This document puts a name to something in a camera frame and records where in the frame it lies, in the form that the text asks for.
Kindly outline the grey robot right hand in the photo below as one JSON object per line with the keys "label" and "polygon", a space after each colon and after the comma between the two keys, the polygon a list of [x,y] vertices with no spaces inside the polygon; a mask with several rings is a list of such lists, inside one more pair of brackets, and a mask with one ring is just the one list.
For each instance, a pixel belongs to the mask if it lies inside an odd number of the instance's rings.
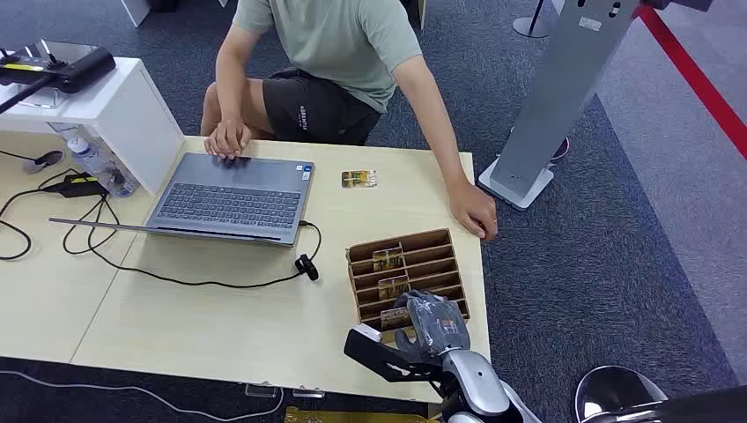
{"label": "grey robot right hand", "polygon": [[452,350],[469,350],[470,335],[455,301],[429,291],[413,290],[400,295],[395,305],[405,307],[416,335],[410,341],[403,329],[395,331],[400,351],[434,358]]}

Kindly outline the person's right hand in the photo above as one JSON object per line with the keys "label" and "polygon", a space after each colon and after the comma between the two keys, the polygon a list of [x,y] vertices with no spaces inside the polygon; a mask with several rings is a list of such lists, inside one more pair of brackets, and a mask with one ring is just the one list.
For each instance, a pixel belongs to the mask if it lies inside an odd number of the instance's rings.
{"label": "person's right hand", "polygon": [[220,122],[203,120],[201,134],[206,136],[203,145],[208,154],[229,160],[240,157],[252,137],[250,128],[236,118]]}

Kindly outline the person's left hand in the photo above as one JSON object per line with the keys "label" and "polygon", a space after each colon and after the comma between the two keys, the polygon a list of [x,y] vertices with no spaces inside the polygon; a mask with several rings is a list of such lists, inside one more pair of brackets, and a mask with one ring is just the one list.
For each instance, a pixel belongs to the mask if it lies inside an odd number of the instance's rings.
{"label": "person's left hand", "polygon": [[466,178],[449,181],[446,187],[453,217],[480,240],[492,240],[498,232],[494,199]]}

